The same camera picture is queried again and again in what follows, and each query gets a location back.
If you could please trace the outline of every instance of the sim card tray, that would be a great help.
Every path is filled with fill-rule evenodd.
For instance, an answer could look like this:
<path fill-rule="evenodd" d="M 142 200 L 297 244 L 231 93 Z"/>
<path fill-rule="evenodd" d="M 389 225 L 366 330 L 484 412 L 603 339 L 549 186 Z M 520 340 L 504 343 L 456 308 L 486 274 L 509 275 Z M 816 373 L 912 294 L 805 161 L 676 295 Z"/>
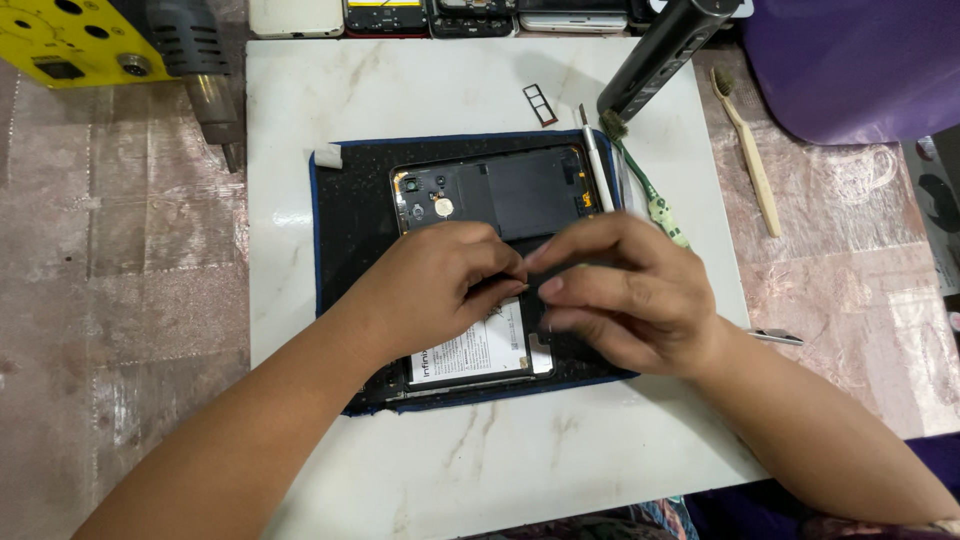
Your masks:
<path fill-rule="evenodd" d="M 553 113 L 553 110 L 550 109 L 550 104 L 547 103 L 546 98 L 543 97 L 543 92 L 540 91 L 540 85 L 533 84 L 527 86 L 523 89 L 523 95 L 527 96 L 530 107 L 534 109 L 537 118 L 540 119 L 541 127 L 545 128 L 557 121 L 557 115 Z"/>

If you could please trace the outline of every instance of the white marble board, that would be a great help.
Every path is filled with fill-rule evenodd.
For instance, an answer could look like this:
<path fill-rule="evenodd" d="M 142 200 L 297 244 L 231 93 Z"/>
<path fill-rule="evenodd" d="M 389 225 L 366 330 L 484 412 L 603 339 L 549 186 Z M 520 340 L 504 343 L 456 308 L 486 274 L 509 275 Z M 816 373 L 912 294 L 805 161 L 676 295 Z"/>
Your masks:
<path fill-rule="evenodd" d="M 534 131 L 540 124 L 521 91 L 532 83 L 560 118 L 551 129 L 578 128 L 580 103 L 596 126 L 596 96 L 635 45 L 622 37 L 249 43 L 252 366 L 313 320 L 307 159 L 317 142 Z M 627 146 L 706 263 L 718 310 L 748 326 L 691 65 L 630 130 Z M 643 376 L 342 417 L 267 535 L 449 538 L 764 476 L 685 386 Z"/>

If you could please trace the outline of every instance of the bamboo toothbrush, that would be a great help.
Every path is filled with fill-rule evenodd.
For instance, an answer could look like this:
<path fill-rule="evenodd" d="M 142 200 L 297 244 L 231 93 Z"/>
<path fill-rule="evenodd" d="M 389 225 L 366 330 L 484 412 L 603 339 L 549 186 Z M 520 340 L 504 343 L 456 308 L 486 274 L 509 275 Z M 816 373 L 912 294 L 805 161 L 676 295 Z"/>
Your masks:
<path fill-rule="evenodd" d="M 616 149 L 620 151 L 623 159 L 627 161 L 627 166 L 630 167 L 630 170 L 634 171 L 636 179 L 640 181 L 640 185 L 643 186 L 643 193 L 647 197 L 647 209 L 650 210 L 650 219 L 670 236 L 673 243 L 682 248 L 689 249 L 690 242 L 687 241 L 686 236 L 680 232 L 680 227 L 677 227 L 677 223 L 673 220 L 670 205 L 666 203 L 666 199 L 660 197 L 660 194 L 654 189 L 653 184 L 650 184 L 647 175 L 643 174 L 639 165 L 634 161 L 633 156 L 630 155 L 630 152 L 627 152 L 627 148 L 623 145 L 623 137 L 627 136 L 627 133 L 630 132 L 626 122 L 623 121 L 623 118 L 620 118 L 619 114 L 607 109 L 600 115 L 600 126 L 603 128 L 604 133 L 607 134 L 607 138 L 616 146 Z M 630 179 L 625 178 L 623 181 L 626 183 L 629 182 Z"/>
<path fill-rule="evenodd" d="M 763 221 L 767 224 L 767 232 L 770 236 L 776 238 L 780 236 L 780 219 L 777 217 L 777 205 L 774 203 L 774 193 L 770 190 L 770 183 L 767 182 L 767 173 L 763 170 L 763 161 L 760 160 L 760 152 L 756 149 L 754 134 L 750 127 L 740 118 L 733 103 L 730 101 L 730 94 L 733 87 L 736 86 L 736 79 L 727 70 L 712 68 L 710 70 L 710 82 L 713 84 L 713 93 L 727 110 L 736 132 L 740 135 L 740 143 L 743 145 L 743 155 L 747 159 L 747 169 L 750 171 L 750 180 L 754 183 L 754 192 L 756 201 L 760 205 L 760 212 L 763 213 Z"/>

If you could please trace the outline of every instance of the hand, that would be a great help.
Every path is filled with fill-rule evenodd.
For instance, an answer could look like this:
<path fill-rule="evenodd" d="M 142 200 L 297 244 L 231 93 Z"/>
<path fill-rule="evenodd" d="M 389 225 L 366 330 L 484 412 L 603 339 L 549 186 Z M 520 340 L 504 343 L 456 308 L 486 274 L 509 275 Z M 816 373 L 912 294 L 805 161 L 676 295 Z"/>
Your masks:
<path fill-rule="evenodd" d="M 610 363 L 642 373 L 694 377 L 725 346 L 732 325 L 716 314 L 704 264 L 661 231 L 626 213 L 579 221 L 527 256 L 542 272 L 571 258 L 580 265 L 540 286 L 543 326 L 576 331 Z"/>
<path fill-rule="evenodd" d="M 507 277 L 474 287 L 497 274 Z M 523 258 L 493 227 L 448 221 L 397 240 L 321 319 L 380 367 L 462 334 L 526 282 Z"/>

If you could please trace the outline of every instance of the brush bristles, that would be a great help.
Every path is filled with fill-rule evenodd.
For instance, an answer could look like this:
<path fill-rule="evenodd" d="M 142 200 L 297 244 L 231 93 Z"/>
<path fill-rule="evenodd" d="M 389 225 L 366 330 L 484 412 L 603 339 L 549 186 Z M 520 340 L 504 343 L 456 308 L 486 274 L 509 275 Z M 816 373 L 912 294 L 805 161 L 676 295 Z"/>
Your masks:
<path fill-rule="evenodd" d="M 714 67 L 713 78 L 716 80 L 717 89 L 720 90 L 721 94 L 729 96 L 731 92 L 733 92 L 733 87 L 736 86 L 736 79 L 733 78 L 730 71 L 727 71 L 723 67 Z"/>
<path fill-rule="evenodd" d="M 624 122 L 623 118 L 620 118 L 620 115 L 614 112 L 613 109 L 603 111 L 603 114 L 600 115 L 600 125 L 603 127 L 603 131 L 607 134 L 607 137 L 613 142 L 619 141 L 630 132 L 627 128 L 627 123 Z"/>

